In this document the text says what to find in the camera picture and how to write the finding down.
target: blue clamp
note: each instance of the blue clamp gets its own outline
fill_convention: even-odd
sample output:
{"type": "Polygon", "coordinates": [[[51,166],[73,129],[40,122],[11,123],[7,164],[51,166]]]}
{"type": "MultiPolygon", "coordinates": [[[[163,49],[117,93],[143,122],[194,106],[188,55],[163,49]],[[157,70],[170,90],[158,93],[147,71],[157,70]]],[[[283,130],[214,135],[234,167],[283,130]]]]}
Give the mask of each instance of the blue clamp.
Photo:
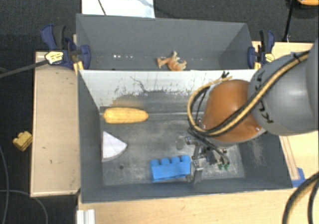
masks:
{"type": "Polygon", "coordinates": [[[83,62],[84,69],[88,69],[91,62],[91,52],[88,45],[81,45],[77,50],[76,44],[71,38],[64,38],[63,25],[48,24],[41,30],[41,38],[44,43],[49,47],[50,51],[59,50],[63,53],[63,61],[58,65],[73,69],[75,61],[72,60],[72,56],[77,56],[77,60],[83,62]]]}
{"type": "Polygon", "coordinates": [[[187,155],[171,159],[151,160],[152,182],[185,177],[190,174],[190,157],[187,155]]]}
{"type": "Polygon", "coordinates": [[[299,167],[297,167],[297,169],[298,169],[298,173],[299,173],[299,180],[292,180],[291,181],[294,188],[299,187],[300,184],[306,180],[305,175],[304,175],[304,171],[299,167]]]}
{"type": "Polygon", "coordinates": [[[260,63],[261,67],[270,62],[268,55],[271,54],[275,45],[275,35],[270,30],[259,31],[261,38],[261,45],[258,46],[258,52],[254,47],[248,48],[247,62],[248,67],[253,69],[255,63],[260,63]]]}

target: blue lego block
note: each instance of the blue lego block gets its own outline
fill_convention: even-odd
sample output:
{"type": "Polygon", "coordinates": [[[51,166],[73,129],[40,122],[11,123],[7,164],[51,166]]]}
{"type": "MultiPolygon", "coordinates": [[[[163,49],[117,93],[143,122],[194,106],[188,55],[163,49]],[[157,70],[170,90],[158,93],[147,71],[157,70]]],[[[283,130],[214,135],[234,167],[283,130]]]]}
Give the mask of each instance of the blue lego block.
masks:
{"type": "Polygon", "coordinates": [[[151,160],[152,182],[185,177],[190,174],[190,157],[187,155],[173,157],[171,159],[162,158],[161,160],[151,160]]]}
{"type": "Polygon", "coordinates": [[[300,179],[299,179],[299,180],[292,180],[292,181],[291,181],[294,188],[299,187],[299,185],[306,180],[302,168],[297,167],[297,169],[298,169],[298,173],[299,173],[300,179]]]}

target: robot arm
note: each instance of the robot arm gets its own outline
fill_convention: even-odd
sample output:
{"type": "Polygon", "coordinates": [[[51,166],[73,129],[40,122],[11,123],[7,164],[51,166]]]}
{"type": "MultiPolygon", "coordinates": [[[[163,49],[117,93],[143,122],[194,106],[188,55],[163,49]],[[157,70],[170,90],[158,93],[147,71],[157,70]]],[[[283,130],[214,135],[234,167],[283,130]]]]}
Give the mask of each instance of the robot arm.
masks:
{"type": "MultiPolygon", "coordinates": [[[[296,59],[296,55],[288,55],[259,69],[251,80],[248,96],[252,96],[275,71],[296,59]]],[[[276,135],[318,130],[318,39],[308,58],[278,79],[252,115],[260,126],[276,135]]]]}

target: gray bin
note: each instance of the gray bin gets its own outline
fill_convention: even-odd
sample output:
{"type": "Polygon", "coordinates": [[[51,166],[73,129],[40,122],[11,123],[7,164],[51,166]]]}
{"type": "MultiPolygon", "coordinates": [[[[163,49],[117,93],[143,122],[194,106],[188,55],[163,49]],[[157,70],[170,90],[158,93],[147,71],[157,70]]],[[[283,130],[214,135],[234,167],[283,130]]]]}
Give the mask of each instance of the gray bin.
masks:
{"type": "MultiPolygon", "coordinates": [[[[160,70],[155,58],[169,56],[172,51],[179,52],[181,58],[188,61],[188,69],[230,72],[231,69],[247,69],[247,49],[251,46],[247,25],[77,15],[77,43],[89,44],[92,52],[90,70],[81,71],[78,76],[83,203],[292,187],[280,140],[269,133],[233,146],[229,150],[232,167],[221,172],[216,166],[207,166],[205,179],[195,185],[182,179],[165,183],[151,183],[146,179],[150,176],[151,159],[192,154],[191,146],[177,150],[174,136],[181,131],[186,132],[187,119],[182,113],[186,110],[189,94],[201,84],[201,78],[205,78],[204,71],[194,72],[190,88],[181,84],[175,88],[174,85],[170,89],[161,88],[160,80],[154,82],[159,85],[158,88],[141,87],[147,78],[143,80],[137,75],[137,79],[133,78],[136,87],[140,88],[137,95],[122,92],[112,103],[103,101],[109,91],[114,93],[118,90],[117,82],[120,77],[125,78],[125,71],[156,73],[160,70]],[[107,80],[114,85],[105,89],[103,85],[107,80]],[[109,106],[143,108],[150,118],[141,124],[107,125],[101,114],[109,106]],[[166,130],[165,138],[160,128],[166,130]],[[101,161],[101,134],[104,130],[128,144],[125,153],[114,161],[101,161]]],[[[180,73],[162,72],[163,75],[182,77],[184,72],[180,73]]]]}

